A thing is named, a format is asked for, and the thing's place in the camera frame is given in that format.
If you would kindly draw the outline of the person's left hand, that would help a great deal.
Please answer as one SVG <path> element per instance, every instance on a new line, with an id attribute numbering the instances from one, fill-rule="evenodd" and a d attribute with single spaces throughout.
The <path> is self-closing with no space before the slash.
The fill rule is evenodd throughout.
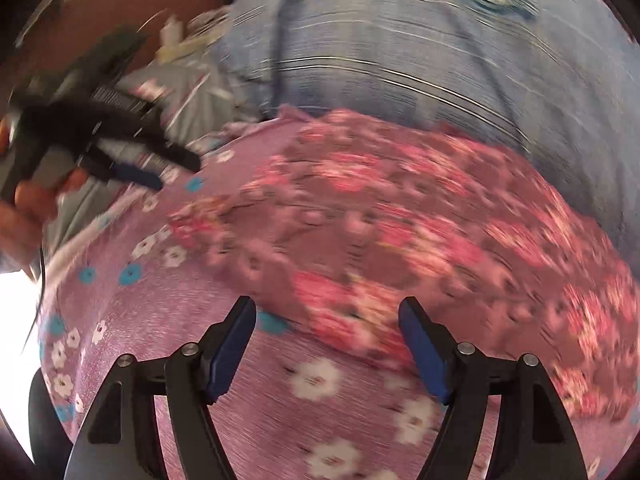
<path id="1" fill-rule="evenodd" d="M 78 191 L 89 175 L 74 169 L 54 188 L 32 180 L 17 185 L 13 205 L 1 202 L 1 271 L 27 270 L 37 258 L 46 225 L 58 216 L 58 198 Z"/>

